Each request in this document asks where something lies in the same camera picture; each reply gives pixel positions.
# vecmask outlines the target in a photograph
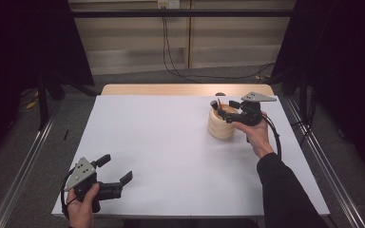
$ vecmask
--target wall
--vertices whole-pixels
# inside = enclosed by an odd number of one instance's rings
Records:
[[[152,0],[69,0],[69,4],[73,10],[157,8]],[[181,9],[287,10],[294,4],[294,0],[181,0]],[[162,18],[75,21],[93,75],[164,69]],[[275,62],[289,18],[167,18],[166,22],[176,68],[228,67]]]

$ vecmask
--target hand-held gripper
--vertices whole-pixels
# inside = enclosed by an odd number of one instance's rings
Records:
[[[102,167],[107,162],[111,160],[110,155],[104,155],[99,160],[89,163],[86,158],[81,158],[79,162],[72,168],[67,176],[63,179],[61,183],[61,202],[64,215],[68,218],[67,204],[65,204],[64,191],[68,191],[73,188],[76,194],[76,199],[78,201],[83,201],[85,199],[87,191],[91,186],[97,182],[97,167]],[[125,176],[120,179],[120,182],[113,183],[102,183],[100,184],[100,190],[97,196],[92,202],[93,213],[100,211],[100,201],[101,200],[112,200],[121,197],[121,193],[126,184],[128,184],[133,178],[132,171],[129,171]]]
[[[242,102],[229,101],[229,106],[236,109],[241,109],[241,113],[229,113],[225,110],[218,108],[218,115],[221,116],[228,124],[232,122],[240,122],[249,126],[255,126],[262,120],[265,120],[274,132],[275,140],[277,141],[277,154],[281,158],[280,140],[279,134],[275,129],[269,117],[262,114],[260,110],[260,102],[275,102],[276,98],[271,98],[256,92],[250,92],[247,95],[241,97]]]

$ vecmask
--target white table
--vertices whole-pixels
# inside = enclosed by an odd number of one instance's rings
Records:
[[[120,199],[101,201],[99,214],[141,219],[263,215],[259,159],[243,133],[235,132],[228,141],[213,138],[206,125],[215,97],[179,95],[97,98],[72,164],[81,157],[94,161],[110,154],[112,161],[97,170],[99,181],[118,181],[129,170],[134,174]],[[221,100],[239,101],[240,96]],[[298,176],[317,211],[329,214],[280,103],[261,103],[261,108],[280,134],[283,161]],[[275,146],[272,132],[270,137]],[[52,214],[62,216],[59,200]]]

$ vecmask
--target electrical cable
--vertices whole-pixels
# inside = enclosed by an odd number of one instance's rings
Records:
[[[65,184],[67,184],[67,179],[70,177],[70,175],[72,175],[73,170],[75,168],[72,168],[71,170],[69,170],[69,172],[67,172],[67,175],[64,177],[64,179],[61,181],[61,204],[62,204],[62,213],[64,213],[65,217],[67,217],[67,219],[69,219],[69,212],[67,211],[67,206],[70,204],[70,202],[68,204],[65,203]]]
[[[166,62],[165,62],[165,45],[167,45],[167,49],[168,49],[168,56],[171,62],[171,65],[173,66],[173,70],[176,72],[171,71]],[[194,78],[213,78],[213,79],[244,79],[244,78],[251,78],[254,77],[258,74],[261,74],[265,69],[267,69],[270,66],[273,66],[275,63],[269,63],[269,64],[264,64],[259,66],[259,70],[256,73],[250,74],[250,75],[245,75],[245,76],[240,76],[240,77],[222,77],[222,76],[210,76],[210,75],[196,75],[196,74],[189,74],[189,75],[182,75],[174,66],[173,63],[173,59],[171,57],[171,52],[170,52],[170,45],[169,45],[169,41],[168,41],[168,26],[167,26],[167,19],[165,17],[163,17],[163,62],[164,62],[164,66],[167,69],[167,71],[175,76],[184,78],[185,80],[189,80],[191,82],[194,83],[198,83],[201,84],[201,82],[189,79],[188,77],[194,77]]]
[[[268,68],[269,66],[272,66],[274,64],[275,63],[264,64],[264,65],[261,65],[260,67]],[[214,79],[244,79],[244,78],[251,78],[251,77],[257,76],[258,74],[262,73],[266,68],[259,70],[253,74],[239,76],[239,77],[222,77],[222,76],[208,76],[208,75],[196,75],[196,74],[185,75],[185,77],[214,78]]]
[[[173,72],[171,71],[168,66],[167,66],[167,63],[165,62],[165,45],[167,44],[167,49],[168,49],[168,56],[170,58],[170,62],[171,62],[171,65],[173,66],[174,70],[176,71]],[[163,62],[164,62],[164,66],[165,68],[167,69],[167,71],[169,73],[171,73],[172,75],[175,75],[175,76],[178,76],[180,78],[183,78],[187,81],[191,81],[193,83],[197,83],[197,84],[200,84],[201,82],[198,82],[198,81],[195,81],[195,80],[192,80],[192,79],[188,79],[186,77],[183,77],[181,75],[181,73],[174,67],[174,63],[173,63],[173,59],[171,58],[171,51],[170,51],[170,44],[168,42],[168,28],[167,28],[167,19],[165,17],[163,17]]]
[[[258,81],[257,81],[257,84],[260,84],[260,72],[259,72],[259,77],[258,77]]]
[[[279,139],[279,134],[277,132],[277,129],[275,128],[275,125],[272,122],[271,118],[269,118],[268,116],[264,115],[263,113],[262,113],[262,118],[271,127],[272,132],[274,133],[275,141],[277,143],[277,154],[278,154],[278,158],[281,160],[282,159],[282,152],[281,152],[280,139]]]
[[[264,83],[267,85],[273,85],[273,84],[278,84],[280,82],[283,81],[283,79],[285,77],[287,77],[287,75],[291,75],[292,71],[295,70],[296,68],[291,66],[291,67],[287,67],[286,69],[284,69],[282,72],[280,72],[278,75],[269,78],[268,80],[266,80]]]
[[[67,206],[68,205],[70,205],[73,201],[75,201],[76,199],[78,199],[78,197],[75,197],[75,198],[73,198],[71,201],[69,201],[68,203],[67,203]]]

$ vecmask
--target black sleeve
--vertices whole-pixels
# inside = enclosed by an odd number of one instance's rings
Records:
[[[263,192],[266,228],[328,227],[293,171],[271,153],[257,165]]]

